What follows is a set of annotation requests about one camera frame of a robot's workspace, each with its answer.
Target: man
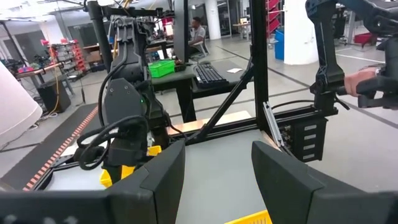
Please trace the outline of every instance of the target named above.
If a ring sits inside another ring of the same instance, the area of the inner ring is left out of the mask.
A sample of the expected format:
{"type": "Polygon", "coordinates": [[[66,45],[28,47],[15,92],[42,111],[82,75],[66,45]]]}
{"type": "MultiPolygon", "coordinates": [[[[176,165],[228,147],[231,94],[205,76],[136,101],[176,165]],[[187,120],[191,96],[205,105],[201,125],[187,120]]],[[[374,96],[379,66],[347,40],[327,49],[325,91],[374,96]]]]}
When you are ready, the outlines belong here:
{"type": "Polygon", "coordinates": [[[193,36],[193,39],[188,42],[189,55],[193,55],[200,52],[194,45],[203,41],[203,39],[206,36],[206,30],[201,26],[201,19],[199,17],[194,17],[191,25],[195,30],[195,34],[193,36]]]}

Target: yellow object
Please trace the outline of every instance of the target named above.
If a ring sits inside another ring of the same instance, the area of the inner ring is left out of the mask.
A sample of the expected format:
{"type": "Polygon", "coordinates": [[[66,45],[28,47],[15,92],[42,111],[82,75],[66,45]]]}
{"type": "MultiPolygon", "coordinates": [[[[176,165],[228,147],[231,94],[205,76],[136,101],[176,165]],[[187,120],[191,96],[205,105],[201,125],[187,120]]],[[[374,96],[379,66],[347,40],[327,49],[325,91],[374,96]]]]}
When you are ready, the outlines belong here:
{"type": "Polygon", "coordinates": [[[264,210],[225,224],[272,224],[272,222],[268,211],[264,210]]]}
{"type": "MultiPolygon", "coordinates": [[[[162,152],[162,148],[160,146],[152,146],[148,148],[147,151],[147,156],[157,156],[159,153],[162,152]]],[[[122,166],[122,179],[131,175],[134,172],[135,167],[128,167],[128,166],[122,166]]],[[[101,174],[101,179],[99,180],[102,185],[104,185],[106,188],[112,186],[112,180],[111,177],[109,176],[108,171],[103,170],[101,174]]]]}

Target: glass door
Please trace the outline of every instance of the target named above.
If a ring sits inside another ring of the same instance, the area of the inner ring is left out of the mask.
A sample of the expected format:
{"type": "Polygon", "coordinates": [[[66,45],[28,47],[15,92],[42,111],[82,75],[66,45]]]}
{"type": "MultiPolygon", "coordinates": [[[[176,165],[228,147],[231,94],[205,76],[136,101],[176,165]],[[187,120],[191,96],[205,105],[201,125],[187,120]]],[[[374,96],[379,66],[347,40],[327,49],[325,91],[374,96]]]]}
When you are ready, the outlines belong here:
{"type": "Polygon", "coordinates": [[[221,36],[231,35],[231,18],[227,0],[217,1],[218,17],[220,20],[221,36]]]}
{"type": "Polygon", "coordinates": [[[240,19],[240,0],[228,0],[229,4],[229,21],[231,22],[232,35],[239,34],[238,24],[240,19]]]}

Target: black panel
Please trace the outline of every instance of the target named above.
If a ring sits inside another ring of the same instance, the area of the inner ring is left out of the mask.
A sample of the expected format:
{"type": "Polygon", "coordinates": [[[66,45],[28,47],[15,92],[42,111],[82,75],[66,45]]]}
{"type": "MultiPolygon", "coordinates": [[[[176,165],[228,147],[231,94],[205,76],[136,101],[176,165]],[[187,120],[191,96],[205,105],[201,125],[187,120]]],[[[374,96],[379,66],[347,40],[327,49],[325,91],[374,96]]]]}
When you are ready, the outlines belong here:
{"type": "Polygon", "coordinates": [[[1,223],[113,223],[104,191],[1,192],[0,201],[1,223]]]}
{"type": "Polygon", "coordinates": [[[178,59],[188,62],[188,0],[175,0],[174,52],[178,59]]]}
{"type": "Polygon", "coordinates": [[[185,143],[178,141],[144,165],[150,173],[141,187],[154,192],[158,224],[175,223],[185,171],[185,143]]]}
{"type": "Polygon", "coordinates": [[[253,142],[251,157],[272,223],[305,224],[312,192],[324,185],[308,176],[307,165],[263,142],[253,142]]]}
{"type": "Polygon", "coordinates": [[[252,162],[274,224],[398,223],[397,192],[363,192],[263,142],[252,162]]]}
{"type": "Polygon", "coordinates": [[[141,167],[106,190],[112,195],[114,223],[157,223],[154,193],[140,187],[148,176],[148,170],[141,167]]]}

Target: blue bin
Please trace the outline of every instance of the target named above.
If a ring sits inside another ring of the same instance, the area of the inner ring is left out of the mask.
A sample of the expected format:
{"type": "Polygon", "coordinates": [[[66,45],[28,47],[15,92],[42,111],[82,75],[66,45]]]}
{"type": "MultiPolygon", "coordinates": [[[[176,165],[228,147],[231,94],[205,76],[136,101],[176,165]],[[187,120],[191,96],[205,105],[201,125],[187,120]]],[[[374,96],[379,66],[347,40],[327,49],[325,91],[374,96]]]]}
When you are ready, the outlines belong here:
{"type": "Polygon", "coordinates": [[[275,40],[277,43],[275,44],[275,58],[278,60],[285,59],[285,34],[282,30],[275,31],[275,40]]]}

